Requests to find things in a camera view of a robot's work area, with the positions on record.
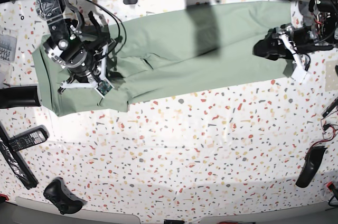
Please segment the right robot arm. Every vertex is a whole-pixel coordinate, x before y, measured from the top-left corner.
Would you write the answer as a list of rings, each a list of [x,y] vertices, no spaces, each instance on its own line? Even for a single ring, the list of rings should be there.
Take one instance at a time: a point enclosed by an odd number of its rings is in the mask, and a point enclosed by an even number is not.
[[[69,0],[37,0],[36,12],[50,31],[43,43],[46,54],[69,74],[58,93],[87,88],[104,97],[110,92],[114,86],[106,77],[107,56],[117,40],[97,22],[93,12],[88,14],[91,26],[85,26],[83,15]]]

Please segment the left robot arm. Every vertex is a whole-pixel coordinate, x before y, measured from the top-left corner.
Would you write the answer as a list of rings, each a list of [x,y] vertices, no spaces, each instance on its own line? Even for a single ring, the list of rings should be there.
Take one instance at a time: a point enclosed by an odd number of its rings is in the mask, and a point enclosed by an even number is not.
[[[310,0],[308,9],[298,10],[303,21],[270,29],[253,47],[255,56],[292,62],[291,78],[299,83],[309,78],[310,53],[337,47],[337,0]]]

